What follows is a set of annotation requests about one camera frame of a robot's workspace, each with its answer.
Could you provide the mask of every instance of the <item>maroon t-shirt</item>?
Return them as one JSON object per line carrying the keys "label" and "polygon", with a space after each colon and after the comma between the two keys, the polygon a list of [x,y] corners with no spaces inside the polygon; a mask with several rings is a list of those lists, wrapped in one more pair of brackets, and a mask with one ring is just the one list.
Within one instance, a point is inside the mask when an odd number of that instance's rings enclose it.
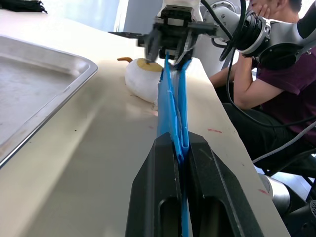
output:
{"label": "maroon t-shirt", "polygon": [[[264,112],[283,123],[290,123],[316,115],[316,48],[304,53],[288,69],[272,71],[257,67],[257,78],[284,90],[280,95],[262,104]],[[289,127],[299,133],[313,121]],[[309,131],[304,138],[316,146],[316,131]]]}

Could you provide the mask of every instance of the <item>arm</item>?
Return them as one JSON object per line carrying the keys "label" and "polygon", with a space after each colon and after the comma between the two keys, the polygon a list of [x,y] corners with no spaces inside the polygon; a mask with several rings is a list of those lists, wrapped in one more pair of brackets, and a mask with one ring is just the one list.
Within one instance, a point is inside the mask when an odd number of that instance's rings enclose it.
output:
{"label": "arm", "polygon": [[251,58],[239,56],[234,82],[234,102],[244,110],[261,105],[283,92],[260,79],[253,81],[251,64]]}
{"label": "arm", "polygon": [[[232,66],[231,74],[229,76],[229,80],[230,81],[234,80],[235,72],[236,72],[236,66],[237,66],[236,64],[234,64]],[[209,78],[209,80],[213,84],[214,88],[218,88],[218,87],[226,85],[227,75],[228,75],[228,67],[223,69],[223,70],[221,70],[217,74],[211,76]]]}

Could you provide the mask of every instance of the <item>red mark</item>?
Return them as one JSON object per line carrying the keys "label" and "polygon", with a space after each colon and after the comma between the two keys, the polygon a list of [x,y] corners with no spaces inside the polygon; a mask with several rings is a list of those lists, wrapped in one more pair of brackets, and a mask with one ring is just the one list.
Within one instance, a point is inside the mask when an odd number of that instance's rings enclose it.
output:
{"label": "red mark", "polygon": [[258,191],[262,192],[263,194],[269,195],[266,191],[264,191],[262,189],[258,189]]}
{"label": "red mark", "polygon": [[210,128],[208,128],[208,129],[207,129],[207,131],[209,131],[209,132],[218,132],[218,133],[222,133],[221,131],[214,130],[214,129],[210,129]]}

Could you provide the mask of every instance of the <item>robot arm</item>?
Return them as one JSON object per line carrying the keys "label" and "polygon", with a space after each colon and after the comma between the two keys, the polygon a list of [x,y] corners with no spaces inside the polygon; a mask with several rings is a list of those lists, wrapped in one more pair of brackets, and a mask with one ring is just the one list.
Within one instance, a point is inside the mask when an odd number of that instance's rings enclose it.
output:
{"label": "robot arm", "polygon": [[203,21],[199,21],[199,2],[200,0],[165,0],[165,7],[156,18],[146,41],[148,61],[155,61],[158,55],[165,58],[168,53],[181,67],[191,59],[199,34],[220,38],[228,44],[228,49],[234,47],[244,56],[255,58],[269,69],[290,67],[303,53],[316,45],[315,3],[298,23],[268,20],[250,14],[246,16],[241,30],[235,32],[240,15],[235,13],[229,2],[216,2],[211,8],[231,35],[234,35],[233,39],[229,39],[209,12],[206,12]]}

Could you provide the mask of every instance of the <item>black pants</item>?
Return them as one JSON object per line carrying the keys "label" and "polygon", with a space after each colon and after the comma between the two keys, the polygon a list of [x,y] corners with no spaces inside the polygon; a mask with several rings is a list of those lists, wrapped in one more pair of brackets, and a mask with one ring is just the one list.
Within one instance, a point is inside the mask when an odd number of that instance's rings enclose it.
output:
{"label": "black pants", "polygon": [[[232,88],[233,85],[230,85],[231,97],[233,97]],[[263,127],[246,118],[230,103],[227,103],[228,98],[225,86],[216,89],[216,92],[218,97],[222,101],[227,115],[236,128],[252,160],[284,145],[286,142],[290,141],[296,136],[296,134],[294,134],[288,128]],[[245,112],[262,123],[271,125],[281,124],[271,115],[261,111],[260,107],[247,110]],[[256,166],[269,169],[271,168],[272,163],[274,165],[278,163],[283,163],[288,158],[311,148],[312,146],[308,142],[300,139],[291,146],[285,148],[284,150],[273,154],[270,157],[263,159],[262,161],[259,161],[258,163],[256,163]]]}

